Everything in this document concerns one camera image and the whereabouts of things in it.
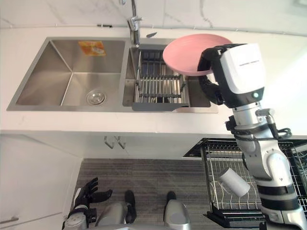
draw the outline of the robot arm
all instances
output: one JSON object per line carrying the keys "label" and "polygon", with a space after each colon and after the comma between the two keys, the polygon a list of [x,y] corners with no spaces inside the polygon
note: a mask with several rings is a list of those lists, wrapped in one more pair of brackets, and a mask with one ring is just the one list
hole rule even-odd
{"label": "robot arm", "polygon": [[278,140],[290,137],[291,131],[277,130],[273,110],[262,109],[260,104],[265,69],[258,45],[229,44],[206,49],[198,70],[209,68],[219,85],[206,82],[202,89],[213,103],[223,101],[233,110],[226,127],[234,134],[256,181],[266,220],[260,229],[307,230],[289,162],[278,147]]}

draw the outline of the white countertop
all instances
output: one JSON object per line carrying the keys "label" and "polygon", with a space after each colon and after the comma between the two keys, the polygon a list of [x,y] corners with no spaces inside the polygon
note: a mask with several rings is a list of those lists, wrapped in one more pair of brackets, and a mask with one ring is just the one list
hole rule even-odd
{"label": "white countertop", "polygon": [[[233,43],[259,43],[267,69],[263,105],[276,111],[278,128],[289,127],[295,138],[307,138],[307,38],[243,32],[141,29],[141,37],[177,38],[196,33],[225,36]],[[193,133],[232,137],[225,121],[226,106],[218,114],[97,113],[6,111],[21,80],[46,37],[129,37],[128,28],[57,27],[0,30],[0,99],[2,132],[96,131],[130,133]]]}

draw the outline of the cabinet handle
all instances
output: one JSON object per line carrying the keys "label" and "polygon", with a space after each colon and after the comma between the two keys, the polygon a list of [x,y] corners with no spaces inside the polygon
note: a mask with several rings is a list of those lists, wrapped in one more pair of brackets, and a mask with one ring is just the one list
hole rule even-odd
{"label": "cabinet handle", "polygon": [[117,143],[121,146],[121,148],[124,150],[126,147],[126,143],[124,142],[123,144],[120,142],[120,137],[115,137],[115,139],[117,140]]}
{"label": "cabinet handle", "polygon": [[9,222],[17,221],[17,220],[19,220],[19,218],[18,218],[18,217],[12,217],[11,219],[4,220],[4,221],[0,221],[0,224],[5,224],[5,223],[9,223]]}
{"label": "cabinet handle", "polygon": [[108,147],[109,147],[110,149],[113,149],[113,148],[114,148],[114,142],[112,142],[112,145],[110,145],[110,144],[107,142],[106,138],[107,138],[107,136],[105,136],[105,144],[108,145]]}

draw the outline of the gray floor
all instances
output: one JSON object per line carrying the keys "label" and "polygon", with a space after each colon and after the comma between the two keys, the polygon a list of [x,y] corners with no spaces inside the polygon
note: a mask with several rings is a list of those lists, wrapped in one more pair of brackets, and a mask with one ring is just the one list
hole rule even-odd
{"label": "gray floor", "polygon": [[91,205],[98,214],[110,202],[124,201],[130,189],[136,196],[135,223],[163,225],[166,194],[172,190],[186,204],[192,230],[223,229],[203,216],[209,204],[201,161],[84,159],[76,188],[94,177],[99,191],[113,189],[108,201]]}

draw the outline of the white cabinet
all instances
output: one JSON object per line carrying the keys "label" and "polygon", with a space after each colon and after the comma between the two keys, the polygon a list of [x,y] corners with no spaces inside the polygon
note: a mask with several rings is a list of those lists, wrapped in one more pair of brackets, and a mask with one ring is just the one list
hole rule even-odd
{"label": "white cabinet", "polygon": [[27,136],[50,146],[83,158],[126,158],[123,150],[110,133],[96,132],[42,132]]}
{"label": "white cabinet", "polygon": [[[55,148],[83,158],[135,158],[135,159],[182,159],[201,138],[196,134],[130,134],[44,132],[27,134]],[[104,143],[107,136],[111,149]],[[120,137],[123,149],[114,136]]]}
{"label": "white cabinet", "polygon": [[173,159],[182,157],[202,136],[198,135],[142,135],[126,136],[126,150],[131,158],[137,159]]}
{"label": "white cabinet", "polygon": [[56,214],[50,217],[33,220],[23,224],[13,225],[5,230],[61,230],[63,215]]}
{"label": "white cabinet", "polygon": [[19,220],[0,227],[67,212],[81,160],[23,135],[1,135],[0,221]]}

